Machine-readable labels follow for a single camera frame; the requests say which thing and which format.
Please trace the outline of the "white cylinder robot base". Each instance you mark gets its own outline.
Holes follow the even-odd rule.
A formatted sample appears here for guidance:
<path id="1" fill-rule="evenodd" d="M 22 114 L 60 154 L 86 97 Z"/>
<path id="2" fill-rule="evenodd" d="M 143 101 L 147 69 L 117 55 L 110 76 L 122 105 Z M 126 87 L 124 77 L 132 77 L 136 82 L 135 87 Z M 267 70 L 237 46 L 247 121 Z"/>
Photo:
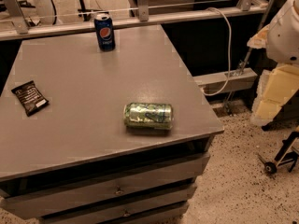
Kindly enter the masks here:
<path id="1" fill-rule="evenodd" d="M 56 8 L 52 0 L 33 0 L 42 24 L 56 23 Z"/>

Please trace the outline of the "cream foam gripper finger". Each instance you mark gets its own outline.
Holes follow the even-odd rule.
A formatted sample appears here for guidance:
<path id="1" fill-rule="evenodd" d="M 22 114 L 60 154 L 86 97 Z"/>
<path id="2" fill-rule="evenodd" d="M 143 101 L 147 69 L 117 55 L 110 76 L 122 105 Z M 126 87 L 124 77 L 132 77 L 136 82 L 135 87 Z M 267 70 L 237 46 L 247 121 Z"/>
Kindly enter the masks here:
<path id="1" fill-rule="evenodd" d="M 265 49 L 267 44 L 268 30 L 268 25 L 263 27 L 257 34 L 249 39 L 247 46 L 253 49 Z"/>
<path id="2" fill-rule="evenodd" d="M 272 122 L 298 91 L 298 65 L 279 63 L 272 71 L 263 70 L 251 109 L 251 123 L 262 127 Z"/>

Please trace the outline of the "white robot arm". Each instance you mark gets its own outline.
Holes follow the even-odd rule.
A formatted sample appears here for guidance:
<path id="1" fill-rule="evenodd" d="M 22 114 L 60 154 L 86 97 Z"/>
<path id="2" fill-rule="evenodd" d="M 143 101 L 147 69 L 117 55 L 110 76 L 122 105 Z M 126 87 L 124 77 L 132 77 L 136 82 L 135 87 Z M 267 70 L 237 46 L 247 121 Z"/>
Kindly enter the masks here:
<path id="1" fill-rule="evenodd" d="M 299 0 L 287 0 L 247 45 L 266 49 L 266 56 L 278 63 L 272 71 L 262 72 L 252 105 L 250 121 L 264 126 L 299 91 Z"/>

